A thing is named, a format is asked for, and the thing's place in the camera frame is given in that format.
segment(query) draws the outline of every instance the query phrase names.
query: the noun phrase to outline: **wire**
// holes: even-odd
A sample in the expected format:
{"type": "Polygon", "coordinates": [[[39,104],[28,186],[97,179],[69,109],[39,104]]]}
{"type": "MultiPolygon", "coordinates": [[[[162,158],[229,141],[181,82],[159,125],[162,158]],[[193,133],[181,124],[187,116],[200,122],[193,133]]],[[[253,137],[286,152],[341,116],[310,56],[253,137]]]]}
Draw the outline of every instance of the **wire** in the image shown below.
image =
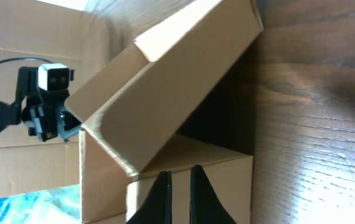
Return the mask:
{"type": "Polygon", "coordinates": [[[5,63],[5,62],[11,62],[11,61],[15,61],[15,60],[41,60],[43,62],[47,62],[47,63],[53,63],[47,59],[44,58],[35,58],[35,57],[18,57],[18,58],[9,58],[9,59],[5,59],[5,60],[0,60],[0,64],[5,63]]]}

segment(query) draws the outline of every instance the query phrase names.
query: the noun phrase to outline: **wooden table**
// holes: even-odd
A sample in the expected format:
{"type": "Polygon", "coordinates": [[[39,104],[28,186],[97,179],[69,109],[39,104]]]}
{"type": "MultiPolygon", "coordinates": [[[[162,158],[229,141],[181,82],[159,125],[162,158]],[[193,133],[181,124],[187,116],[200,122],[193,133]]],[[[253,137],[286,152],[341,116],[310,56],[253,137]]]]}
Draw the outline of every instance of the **wooden table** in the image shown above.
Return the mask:
{"type": "MultiPolygon", "coordinates": [[[[92,0],[84,68],[189,2],[92,0]]],[[[255,155],[253,223],[354,223],[355,1],[257,4],[265,32],[179,132],[255,155]]]]}

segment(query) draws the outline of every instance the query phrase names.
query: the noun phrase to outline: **cardboard box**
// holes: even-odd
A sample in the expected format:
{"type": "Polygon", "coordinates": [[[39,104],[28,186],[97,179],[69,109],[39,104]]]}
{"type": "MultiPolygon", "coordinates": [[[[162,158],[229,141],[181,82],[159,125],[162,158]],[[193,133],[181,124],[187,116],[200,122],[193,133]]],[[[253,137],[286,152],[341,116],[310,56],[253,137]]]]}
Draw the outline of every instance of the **cardboard box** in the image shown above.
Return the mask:
{"type": "MultiPolygon", "coordinates": [[[[83,84],[81,17],[75,11],[34,0],[0,0],[0,60],[41,57],[76,69],[70,92],[83,84]]],[[[38,61],[0,65],[0,101],[15,99],[18,69],[39,66],[38,61]]],[[[28,136],[23,125],[0,133],[0,197],[79,183],[78,138],[45,143],[28,136]]]]}
{"type": "Polygon", "coordinates": [[[129,176],[261,32],[250,1],[197,0],[138,36],[65,105],[129,176]]]}
{"type": "Polygon", "coordinates": [[[220,202],[235,221],[250,223],[252,156],[175,135],[131,183],[116,161],[84,131],[81,142],[83,223],[125,223],[163,170],[172,171],[173,223],[189,223],[190,168],[197,164],[204,167],[220,202]]]}
{"type": "Polygon", "coordinates": [[[189,169],[204,166],[238,223],[250,221],[252,157],[175,135],[261,32],[243,0],[196,0],[138,36],[66,101],[83,123],[83,223],[125,223],[171,170],[174,223],[189,223],[189,169]]]}

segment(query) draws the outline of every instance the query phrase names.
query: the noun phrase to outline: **box lid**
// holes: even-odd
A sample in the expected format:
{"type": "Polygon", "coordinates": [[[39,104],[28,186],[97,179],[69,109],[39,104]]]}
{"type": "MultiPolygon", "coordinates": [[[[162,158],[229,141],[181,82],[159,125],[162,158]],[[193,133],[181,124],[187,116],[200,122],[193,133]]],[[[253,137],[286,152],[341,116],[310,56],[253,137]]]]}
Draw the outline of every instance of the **box lid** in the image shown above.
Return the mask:
{"type": "Polygon", "coordinates": [[[249,0],[197,0],[140,35],[65,104],[137,175],[261,30],[249,0]]]}

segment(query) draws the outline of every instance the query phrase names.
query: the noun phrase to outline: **dark wooden surface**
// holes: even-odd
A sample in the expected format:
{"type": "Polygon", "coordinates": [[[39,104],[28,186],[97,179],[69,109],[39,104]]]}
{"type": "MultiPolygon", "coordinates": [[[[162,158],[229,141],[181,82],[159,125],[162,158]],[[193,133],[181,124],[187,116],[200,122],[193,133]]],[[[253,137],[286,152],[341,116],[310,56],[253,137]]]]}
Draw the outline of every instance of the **dark wooden surface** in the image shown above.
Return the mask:
{"type": "Polygon", "coordinates": [[[354,223],[355,1],[257,3],[265,32],[180,132],[255,155],[252,223],[354,223]]]}

